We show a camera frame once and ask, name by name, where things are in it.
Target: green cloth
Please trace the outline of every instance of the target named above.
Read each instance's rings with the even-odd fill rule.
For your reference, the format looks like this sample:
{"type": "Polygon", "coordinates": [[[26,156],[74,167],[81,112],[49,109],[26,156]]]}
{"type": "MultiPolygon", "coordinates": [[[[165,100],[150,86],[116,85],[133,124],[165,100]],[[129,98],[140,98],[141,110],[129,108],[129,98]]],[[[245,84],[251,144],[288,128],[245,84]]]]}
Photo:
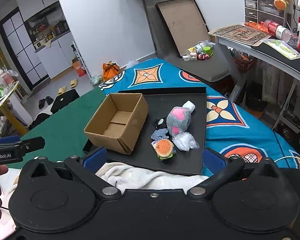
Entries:
{"type": "Polygon", "coordinates": [[[8,167],[21,169],[37,156],[45,156],[53,162],[64,161],[71,155],[83,156],[82,149],[88,140],[83,129],[105,98],[105,93],[96,87],[29,131],[21,140],[42,136],[45,147],[26,154],[23,162],[8,164],[8,167]]]}

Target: woven basket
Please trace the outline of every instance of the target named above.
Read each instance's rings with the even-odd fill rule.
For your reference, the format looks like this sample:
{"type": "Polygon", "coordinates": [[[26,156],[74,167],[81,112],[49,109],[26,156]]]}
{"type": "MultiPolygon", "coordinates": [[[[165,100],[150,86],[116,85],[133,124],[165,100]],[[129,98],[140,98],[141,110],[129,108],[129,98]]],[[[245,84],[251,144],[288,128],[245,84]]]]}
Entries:
{"type": "Polygon", "coordinates": [[[258,59],[255,57],[250,61],[246,61],[246,60],[239,60],[237,58],[233,58],[234,62],[237,64],[238,70],[241,73],[247,73],[248,70],[250,70],[251,68],[253,68],[256,64],[258,59]]]}

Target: black slipper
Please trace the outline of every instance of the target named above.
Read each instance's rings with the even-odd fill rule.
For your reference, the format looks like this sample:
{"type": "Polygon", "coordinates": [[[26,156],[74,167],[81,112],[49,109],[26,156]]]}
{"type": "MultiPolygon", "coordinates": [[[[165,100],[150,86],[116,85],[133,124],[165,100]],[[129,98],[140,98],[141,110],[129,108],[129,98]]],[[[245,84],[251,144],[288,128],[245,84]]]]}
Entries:
{"type": "Polygon", "coordinates": [[[40,100],[39,100],[39,109],[44,108],[45,103],[46,103],[46,100],[45,100],[45,99],[40,99],[40,100]]]}
{"type": "Polygon", "coordinates": [[[52,97],[47,96],[46,101],[47,101],[48,105],[51,105],[53,102],[53,99],[52,99],[52,97]]]}

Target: hamburger keychain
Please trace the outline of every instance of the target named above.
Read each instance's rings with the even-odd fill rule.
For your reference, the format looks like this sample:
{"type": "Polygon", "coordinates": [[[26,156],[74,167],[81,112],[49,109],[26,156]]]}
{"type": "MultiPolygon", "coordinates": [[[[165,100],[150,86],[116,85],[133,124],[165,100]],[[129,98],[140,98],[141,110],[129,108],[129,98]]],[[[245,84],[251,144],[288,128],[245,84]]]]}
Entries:
{"type": "Polygon", "coordinates": [[[171,158],[176,150],[173,148],[173,143],[167,139],[152,142],[152,146],[160,160],[164,161],[171,158]]]}

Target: blue bedspread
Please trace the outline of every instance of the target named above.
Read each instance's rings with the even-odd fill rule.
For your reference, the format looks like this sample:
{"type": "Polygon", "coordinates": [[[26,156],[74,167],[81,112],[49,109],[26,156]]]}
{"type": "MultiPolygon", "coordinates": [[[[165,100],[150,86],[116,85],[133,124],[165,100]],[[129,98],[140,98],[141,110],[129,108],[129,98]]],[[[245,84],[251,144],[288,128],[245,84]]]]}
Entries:
{"type": "MultiPolygon", "coordinates": [[[[106,94],[146,88],[207,87],[206,147],[226,157],[240,155],[246,162],[259,162],[266,156],[273,160],[283,156],[299,156],[279,134],[261,121],[164,60],[155,58],[140,63],[99,87],[106,94]]],[[[280,160],[277,165],[300,169],[300,161],[295,158],[280,160]]],[[[205,166],[202,174],[212,175],[205,166]]]]}

